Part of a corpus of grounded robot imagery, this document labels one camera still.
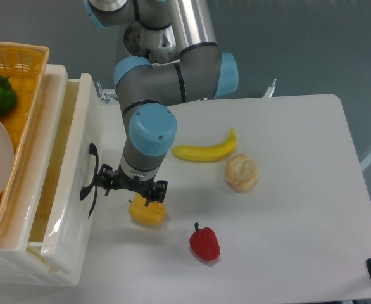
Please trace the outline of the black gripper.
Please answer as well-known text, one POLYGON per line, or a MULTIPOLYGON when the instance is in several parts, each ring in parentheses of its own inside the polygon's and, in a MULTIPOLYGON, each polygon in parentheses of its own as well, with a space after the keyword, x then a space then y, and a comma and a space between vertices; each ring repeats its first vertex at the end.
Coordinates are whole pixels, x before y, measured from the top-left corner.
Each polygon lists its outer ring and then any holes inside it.
POLYGON ((154 178, 142 180, 139 176, 129 177, 124 171, 102 164, 96 177, 96 186, 104 190, 104 195, 109 196, 110 191, 129 190, 135 193, 144 194, 148 207, 150 202, 163 203, 167 191, 166 180, 154 181, 154 178))

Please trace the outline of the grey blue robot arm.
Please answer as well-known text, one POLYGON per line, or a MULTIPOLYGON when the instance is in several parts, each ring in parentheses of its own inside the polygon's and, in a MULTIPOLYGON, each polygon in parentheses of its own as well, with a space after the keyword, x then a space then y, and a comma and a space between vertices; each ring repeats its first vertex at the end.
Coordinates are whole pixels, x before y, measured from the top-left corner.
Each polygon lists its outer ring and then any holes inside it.
POLYGON ((234 56, 217 44, 206 1, 85 1, 99 28, 138 23, 148 32, 171 29, 175 59, 154 65, 147 56, 129 56, 114 68, 113 81, 126 133, 117 168, 97 164, 92 182, 81 189, 126 189, 147 202, 163 202, 165 180, 156 174, 177 130, 171 105, 234 92, 239 71, 234 56))

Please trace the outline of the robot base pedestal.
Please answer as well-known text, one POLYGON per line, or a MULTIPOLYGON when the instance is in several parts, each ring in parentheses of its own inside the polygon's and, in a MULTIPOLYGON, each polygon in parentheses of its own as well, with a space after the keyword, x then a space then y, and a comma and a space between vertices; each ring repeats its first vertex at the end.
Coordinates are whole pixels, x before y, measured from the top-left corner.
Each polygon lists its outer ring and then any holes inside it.
POLYGON ((165 65, 179 61, 179 52, 172 26, 152 30, 141 22, 128 25, 123 35, 127 53, 148 59, 153 65, 165 65))

